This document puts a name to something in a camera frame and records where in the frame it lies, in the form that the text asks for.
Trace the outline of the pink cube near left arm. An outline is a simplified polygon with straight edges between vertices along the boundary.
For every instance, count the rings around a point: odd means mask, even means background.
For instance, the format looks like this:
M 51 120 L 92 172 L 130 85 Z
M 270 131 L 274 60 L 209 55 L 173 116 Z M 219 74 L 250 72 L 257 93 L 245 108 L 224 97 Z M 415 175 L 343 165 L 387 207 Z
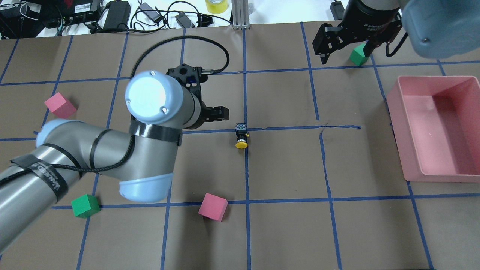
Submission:
M 56 117 L 67 119 L 77 113 L 77 108 L 63 94 L 55 93 L 43 102 Z

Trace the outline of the green cube near right arm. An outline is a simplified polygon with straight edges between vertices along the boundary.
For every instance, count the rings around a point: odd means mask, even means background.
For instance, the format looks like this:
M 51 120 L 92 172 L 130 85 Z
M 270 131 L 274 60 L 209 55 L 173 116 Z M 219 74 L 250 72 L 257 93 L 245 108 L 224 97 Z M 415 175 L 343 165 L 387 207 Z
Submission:
M 360 44 L 350 53 L 349 60 L 353 63 L 353 65 L 362 66 L 369 60 L 370 57 L 364 52 L 365 46 L 365 43 Z

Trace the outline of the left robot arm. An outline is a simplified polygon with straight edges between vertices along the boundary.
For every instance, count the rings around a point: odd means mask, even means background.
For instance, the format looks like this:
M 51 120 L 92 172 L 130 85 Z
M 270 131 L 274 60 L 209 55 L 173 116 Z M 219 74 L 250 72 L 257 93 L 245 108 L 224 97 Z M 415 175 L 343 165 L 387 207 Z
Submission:
M 118 179 L 120 195 L 130 201 L 165 199 L 183 130 L 229 119 L 228 108 L 202 101 L 201 84 L 219 72 L 181 64 L 165 74 L 132 75 L 124 96 L 128 132 L 61 118 L 47 122 L 35 149 L 11 159 L 1 173 L 1 251 L 86 173 Z

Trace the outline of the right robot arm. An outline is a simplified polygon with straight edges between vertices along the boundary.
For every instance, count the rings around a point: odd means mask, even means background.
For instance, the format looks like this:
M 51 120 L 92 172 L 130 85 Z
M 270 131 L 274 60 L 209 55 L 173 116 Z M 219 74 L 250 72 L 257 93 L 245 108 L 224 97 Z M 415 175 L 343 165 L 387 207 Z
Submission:
M 386 45 L 394 56 L 409 38 L 415 53 L 445 59 L 479 48 L 478 0 L 350 0 L 337 26 L 321 24 L 314 53 L 326 64 L 335 51 L 361 42 L 351 54 L 356 65 Z

